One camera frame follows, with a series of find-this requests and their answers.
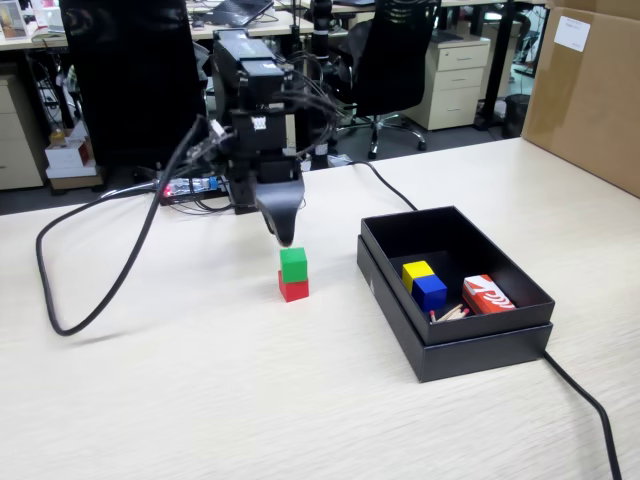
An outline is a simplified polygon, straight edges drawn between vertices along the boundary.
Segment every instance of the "chair backrest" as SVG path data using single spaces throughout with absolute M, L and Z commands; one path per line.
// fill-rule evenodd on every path
M 101 165 L 165 165 L 205 113 L 184 0 L 61 0 Z
M 353 97 L 358 115 L 383 115 L 422 101 L 425 56 L 441 0 L 376 0 Z

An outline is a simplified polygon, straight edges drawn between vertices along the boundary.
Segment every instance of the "blue cube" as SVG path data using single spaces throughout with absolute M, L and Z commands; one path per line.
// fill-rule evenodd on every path
M 447 287 L 435 275 L 416 278 L 413 281 L 411 295 L 423 312 L 437 310 L 447 302 Z

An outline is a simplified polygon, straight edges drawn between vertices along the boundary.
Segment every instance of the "green cube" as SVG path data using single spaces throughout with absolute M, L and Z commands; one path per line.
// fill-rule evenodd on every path
M 304 282 L 307 279 L 307 256 L 304 248 L 280 250 L 280 270 L 283 283 Z

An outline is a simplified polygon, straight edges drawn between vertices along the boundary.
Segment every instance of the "black office chair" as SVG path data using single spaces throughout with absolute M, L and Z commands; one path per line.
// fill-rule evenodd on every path
M 381 116 L 422 101 L 425 55 L 440 3 L 441 0 L 377 0 L 373 20 L 352 28 L 338 49 L 337 75 L 329 80 L 330 84 L 338 100 L 352 104 L 354 118 L 365 121 L 338 128 L 338 132 L 371 128 L 369 159 L 376 158 L 378 133 L 383 128 L 411 132 L 418 137 L 418 150 L 427 149 L 422 134 L 399 114 L 385 119 Z M 402 124 L 389 123 L 395 118 L 400 118 Z
M 96 162 L 163 168 L 204 115 L 184 0 L 61 0 Z

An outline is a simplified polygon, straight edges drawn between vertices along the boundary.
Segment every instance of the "black box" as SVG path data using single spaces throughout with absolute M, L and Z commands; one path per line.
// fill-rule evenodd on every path
M 425 260 L 447 286 L 446 313 L 464 278 L 487 274 L 517 307 L 432 323 L 402 283 L 402 265 Z M 455 207 L 362 220 L 358 266 L 421 382 L 542 357 L 555 302 Z

